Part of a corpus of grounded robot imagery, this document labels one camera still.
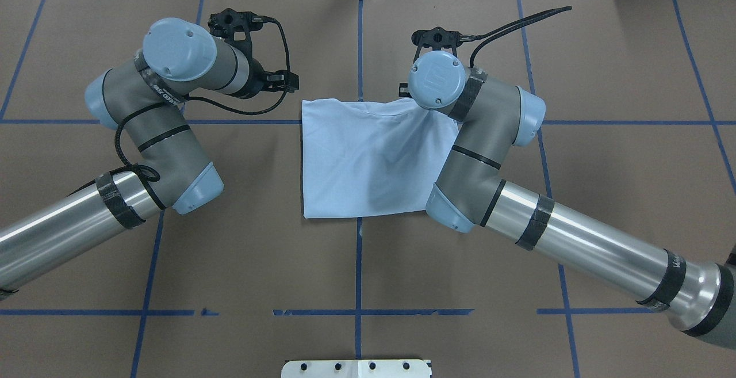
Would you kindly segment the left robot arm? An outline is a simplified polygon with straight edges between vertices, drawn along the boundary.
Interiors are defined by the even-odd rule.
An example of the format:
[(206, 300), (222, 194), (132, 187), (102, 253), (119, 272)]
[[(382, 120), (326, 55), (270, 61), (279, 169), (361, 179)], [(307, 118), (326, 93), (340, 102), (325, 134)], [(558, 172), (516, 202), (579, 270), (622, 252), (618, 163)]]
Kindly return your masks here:
[(182, 107), (205, 102), (243, 116), (269, 113), (299, 89), (286, 32), (265, 14), (224, 9), (207, 26), (163, 18), (134, 57), (85, 90), (121, 165), (2, 229), (2, 299), (169, 208), (186, 215), (224, 191)]

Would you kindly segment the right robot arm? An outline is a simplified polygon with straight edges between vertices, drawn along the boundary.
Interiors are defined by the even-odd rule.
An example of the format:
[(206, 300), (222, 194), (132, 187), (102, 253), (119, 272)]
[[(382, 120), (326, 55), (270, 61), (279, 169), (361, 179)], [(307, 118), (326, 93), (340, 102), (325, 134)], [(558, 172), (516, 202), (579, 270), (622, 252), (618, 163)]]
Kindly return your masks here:
[(628, 294), (691, 338), (734, 349), (733, 259), (690, 262), (500, 176), (508, 150), (539, 132), (544, 100), (447, 51), (416, 56), (407, 91), (459, 124), (425, 205), (431, 218), (460, 233), (488, 228)]

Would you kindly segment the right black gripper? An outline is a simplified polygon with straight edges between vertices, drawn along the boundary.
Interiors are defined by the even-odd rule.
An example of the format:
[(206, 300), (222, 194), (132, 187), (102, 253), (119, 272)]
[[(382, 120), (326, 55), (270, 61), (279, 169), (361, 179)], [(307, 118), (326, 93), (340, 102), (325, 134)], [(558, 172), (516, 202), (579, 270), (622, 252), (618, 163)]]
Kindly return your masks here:
[(411, 92), (409, 91), (408, 84), (406, 82), (399, 83), (399, 97), (412, 98)]

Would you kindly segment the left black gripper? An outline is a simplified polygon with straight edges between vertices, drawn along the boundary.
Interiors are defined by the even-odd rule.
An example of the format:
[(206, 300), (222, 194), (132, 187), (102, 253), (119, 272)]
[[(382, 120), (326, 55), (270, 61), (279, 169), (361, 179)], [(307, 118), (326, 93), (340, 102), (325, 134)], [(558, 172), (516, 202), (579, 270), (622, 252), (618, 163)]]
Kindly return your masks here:
[(249, 74), (244, 85), (244, 98), (263, 91), (294, 93), (300, 89), (299, 77), (292, 71), (266, 71), (259, 62), (249, 62)]

